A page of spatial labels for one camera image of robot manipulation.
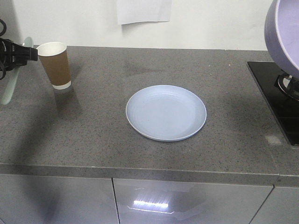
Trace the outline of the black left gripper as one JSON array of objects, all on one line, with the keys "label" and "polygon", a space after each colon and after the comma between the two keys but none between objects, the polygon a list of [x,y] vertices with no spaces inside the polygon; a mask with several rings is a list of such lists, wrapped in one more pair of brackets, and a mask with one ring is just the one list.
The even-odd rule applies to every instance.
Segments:
[{"label": "black left gripper", "polygon": [[37,49],[18,44],[11,45],[7,39],[0,39],[0,70],[3,75],[7,70],[27,65],[27,61],[37,60]]}]

